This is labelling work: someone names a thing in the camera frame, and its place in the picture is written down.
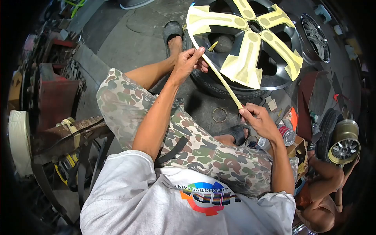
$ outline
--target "man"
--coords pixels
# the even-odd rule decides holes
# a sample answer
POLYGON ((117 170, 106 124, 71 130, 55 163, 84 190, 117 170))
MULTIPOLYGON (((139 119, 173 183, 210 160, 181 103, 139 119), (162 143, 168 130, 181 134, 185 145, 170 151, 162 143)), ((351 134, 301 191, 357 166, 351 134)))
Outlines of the man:
POLYGON ((327 232, 343 224, 351 212, 351 205, 343 209, 342 187, 359 162, 359 157, 354 160, 352 167, 345 175, 341 168, 317 159, 315 151, 309 151, 308 156, 309 165, 314 168, 319 177, 304 185, 302 191, 296 196, 296 212, 310 230, 318 233, 327 232), (330 197, 333 192, 335 192, 335 200, 330 197), (301 203, 303 201, 309 202, 308 206, 303 206, 304 203, 301 203))
MULTIPOLYGON (((181 52, 181 36, 167 40, 169 58, 125 74, 111 69, 97 92, 103 117, 125 151, 107 158, 81 212, 83 234, 291 233, 290 162, 296 173, 297 159, 289 161, 263 107, 247 103, 239 112, 269 139, 273 159, 237 147, 235 131, 211 137, 184 112, 175 100, 179 86, 193 69, 208 72, 208 65, 203 47, 181 52), (170 71, 158 97, 147 92, 170 71), (178 146, 172 159, 160 162, 178 146)), ((244 140, 247 130, 241 132, 244 140)))

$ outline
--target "camouflage pattern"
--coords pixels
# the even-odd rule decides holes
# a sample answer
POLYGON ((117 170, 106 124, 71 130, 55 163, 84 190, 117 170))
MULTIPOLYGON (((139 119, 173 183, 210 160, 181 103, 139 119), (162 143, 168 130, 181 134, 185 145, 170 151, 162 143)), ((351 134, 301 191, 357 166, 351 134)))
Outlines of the camouflage pattern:
MULTIPOLYGON (((110 69, 97 92, 97 102, 123 150, 132 148, 137 128, 156 97, 119 70, 110 69)), ((227 146, 215 140, 184 111, 183 100, 176 99, 160 156, 168 153, 182 136, 188 143, 164 167, 201 172, 247 197, 260 197, 270 191, 272 157, 267 152, 227 146)), ((291 158, 290 163, 296 178, 298 158, 291 158)))

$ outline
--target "hand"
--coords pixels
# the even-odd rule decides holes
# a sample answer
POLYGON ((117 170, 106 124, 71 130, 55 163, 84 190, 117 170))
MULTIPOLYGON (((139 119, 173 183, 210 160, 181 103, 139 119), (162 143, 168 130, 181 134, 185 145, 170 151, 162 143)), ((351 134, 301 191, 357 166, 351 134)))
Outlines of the hand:
POLYGON ((249 124, 251 124, 253 129, 261 137, 264 137, 271 142, 276 142, 282 139, 281 133, 269 116, 266 108, 252 103, 246 103, 244 109, 240 109, 239 113, 242 115, 242 118, 246 119, 249 124))
POLYGON ((209 65, 201 57, 204 53, 204 47, 200 47, 198 50, 191 48, 180 53, 170 78, 173 79, 177 85, 181 85, 194 68, 207 73, 209 71, 209 65))

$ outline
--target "tire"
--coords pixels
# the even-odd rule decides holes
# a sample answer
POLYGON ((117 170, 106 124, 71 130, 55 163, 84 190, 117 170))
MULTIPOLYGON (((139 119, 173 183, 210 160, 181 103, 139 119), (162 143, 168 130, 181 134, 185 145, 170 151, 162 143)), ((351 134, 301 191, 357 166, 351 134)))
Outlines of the tire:
MULTIPOLYGON (((185 31, 185 34, 183 36, 183 50, 187 50, 192 47, 193 47, 192 41, 188 35, 188 32, 185 31)), ((196 83, 197 86, 202 87, 209 94, 218 98, 222 98, 222 99, 231 98, 226 88, 220 82, 218 82, 219 79, 214 74, 211 68, 209 68, 208 73, 203 73, 200 70, 195 69, 191 73, 191 78, 196 83)), ((257 90, 257 89, 252 89, 252 88, 247 89, 245 86, 244 88, 241 88, 240 90, 232 88, 232 91, 240 100, 250 100, 253 98, 257 98, 257 97, 264 95, 267 92, 264 90, 257 90)))
POLYGON ((343 120, 342 114, 335 109, 328 109, 320 123, 320 131, 323 132, 321 138, 316 143, 316 155, 318 159, 325 162, 331 162, 328 157, 328 151, 331 147, 332 134, 336 124, 343 120))

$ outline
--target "rubber band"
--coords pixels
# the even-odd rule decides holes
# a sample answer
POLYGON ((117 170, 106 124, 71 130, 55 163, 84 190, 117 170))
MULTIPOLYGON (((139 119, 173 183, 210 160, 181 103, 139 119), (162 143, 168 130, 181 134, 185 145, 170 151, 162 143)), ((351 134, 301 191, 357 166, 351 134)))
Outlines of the rubber band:
POLYGON ((217 123, 222 123, 222 122, 226 121, 226 119, 227 119, 227 111, 226 111, 224 108, 221 108, 221 107, 216 108, 216 109, 213 111, 213 113, 212 113, 212 117, 213 117, 213 120, 214 120, 215 122, 217 122, 217 123), (226 114, 226 117, 224 118, 223 121, 217 121, 217 120, 214 118, 214 112, 217 111, 218 109, 222 109, 222 110, 224 111, 224 113, 226 114))

